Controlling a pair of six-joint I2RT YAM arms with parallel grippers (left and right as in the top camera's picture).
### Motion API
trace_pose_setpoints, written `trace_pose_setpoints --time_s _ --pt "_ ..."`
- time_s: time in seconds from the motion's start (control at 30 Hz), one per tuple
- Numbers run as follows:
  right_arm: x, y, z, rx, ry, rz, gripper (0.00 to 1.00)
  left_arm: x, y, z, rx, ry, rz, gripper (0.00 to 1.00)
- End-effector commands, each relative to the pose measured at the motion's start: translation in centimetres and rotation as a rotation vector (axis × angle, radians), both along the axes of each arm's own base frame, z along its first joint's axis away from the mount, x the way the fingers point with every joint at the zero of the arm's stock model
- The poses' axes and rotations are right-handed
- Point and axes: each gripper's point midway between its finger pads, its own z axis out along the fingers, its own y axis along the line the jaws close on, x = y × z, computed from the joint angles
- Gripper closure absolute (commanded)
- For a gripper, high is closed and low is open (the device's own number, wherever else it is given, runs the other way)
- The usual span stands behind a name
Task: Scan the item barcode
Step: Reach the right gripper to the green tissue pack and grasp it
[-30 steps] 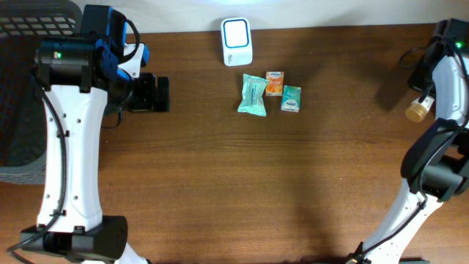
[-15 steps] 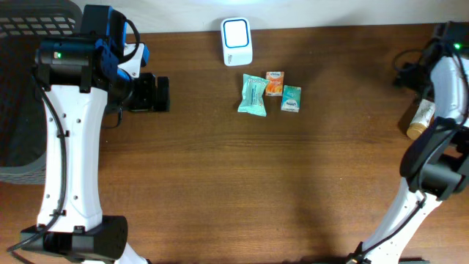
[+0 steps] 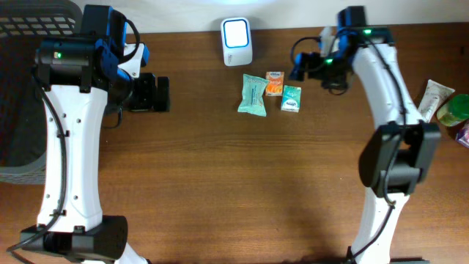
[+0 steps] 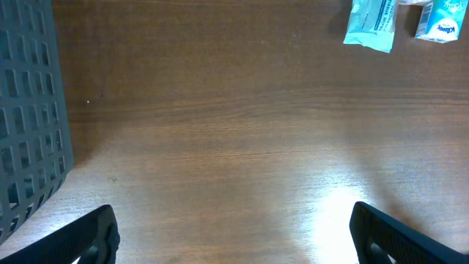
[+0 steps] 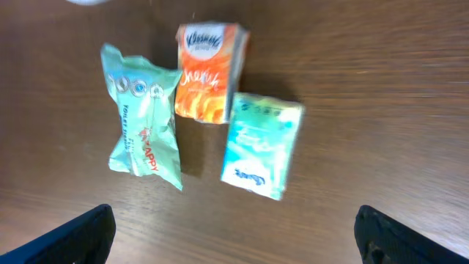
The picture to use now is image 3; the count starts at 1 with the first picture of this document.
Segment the green lid glass jar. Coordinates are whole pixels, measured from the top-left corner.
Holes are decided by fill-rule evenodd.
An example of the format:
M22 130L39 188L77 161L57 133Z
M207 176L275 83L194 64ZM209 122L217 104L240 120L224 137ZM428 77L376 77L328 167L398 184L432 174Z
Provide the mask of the green lid glass jar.
M437 111L437 120L446 127L453 127L468 119L468 95L456 95Z

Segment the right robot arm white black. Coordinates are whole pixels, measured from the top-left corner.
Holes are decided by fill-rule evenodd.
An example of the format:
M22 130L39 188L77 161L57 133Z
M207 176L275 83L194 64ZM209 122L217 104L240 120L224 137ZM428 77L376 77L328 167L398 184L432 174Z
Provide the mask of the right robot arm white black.
M334 95L344 94L357 76L366 93L374 133L358 160L365 202L358 234L344 263L391 263L391 242L400 213L429 171L441 133L415 106L402 78L397 50L386 26L370 26L363 6L348 6L313 38L318 52L290 54L289 79L319 80Z

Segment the white cream tube gold cap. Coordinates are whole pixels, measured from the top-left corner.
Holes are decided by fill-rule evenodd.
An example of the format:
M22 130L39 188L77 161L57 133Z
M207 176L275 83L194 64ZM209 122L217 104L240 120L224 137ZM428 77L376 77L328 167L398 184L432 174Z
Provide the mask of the white cream tube gold cap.
M418 106L424 122L430 122L440 106L455 92L455 89L428 80L424 96Z

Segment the teal pouch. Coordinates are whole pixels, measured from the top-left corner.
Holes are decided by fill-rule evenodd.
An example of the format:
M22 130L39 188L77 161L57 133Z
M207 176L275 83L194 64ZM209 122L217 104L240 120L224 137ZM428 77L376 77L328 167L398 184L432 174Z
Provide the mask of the teal pouch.
M243 75L242 100L238 106L239 113L247 113L260 117L266 117L267 112L263 101L263 95L268 81L257 76Z

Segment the red purple snack package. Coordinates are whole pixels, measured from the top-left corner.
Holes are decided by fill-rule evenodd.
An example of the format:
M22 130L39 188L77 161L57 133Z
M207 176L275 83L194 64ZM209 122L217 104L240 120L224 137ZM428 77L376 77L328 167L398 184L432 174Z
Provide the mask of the red purple snack package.
M465 124L459 129L455 140L462 146L469 148L469 121L466 121Z

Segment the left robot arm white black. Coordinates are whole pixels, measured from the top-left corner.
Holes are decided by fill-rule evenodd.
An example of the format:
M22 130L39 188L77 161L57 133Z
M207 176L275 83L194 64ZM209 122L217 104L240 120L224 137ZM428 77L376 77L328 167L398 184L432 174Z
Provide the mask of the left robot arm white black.
M148 47L127 44L135 24L105 5L85 6L80 29L47 37L32 80L45 106L45 189L34 225L7 249L62 257L72 263L141 263L128 242L124 216L103 213L98 188L102 121L109 112L167 112L169 79L144 71Z

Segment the orange tissue pack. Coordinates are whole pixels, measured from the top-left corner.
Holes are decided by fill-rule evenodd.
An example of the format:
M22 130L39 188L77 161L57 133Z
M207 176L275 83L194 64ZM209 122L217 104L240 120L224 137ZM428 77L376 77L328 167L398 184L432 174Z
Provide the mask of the orange tissue pack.
M265 88L266 96L282 96L284 88L284 72L266 72L268 84Z

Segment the teal tissue pack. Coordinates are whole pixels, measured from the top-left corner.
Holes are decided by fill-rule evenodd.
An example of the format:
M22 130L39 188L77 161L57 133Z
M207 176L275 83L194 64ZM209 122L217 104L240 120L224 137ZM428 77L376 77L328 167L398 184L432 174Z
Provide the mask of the teal tissue pack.
M300 111L301 88L284 86L281 110L298 113Z

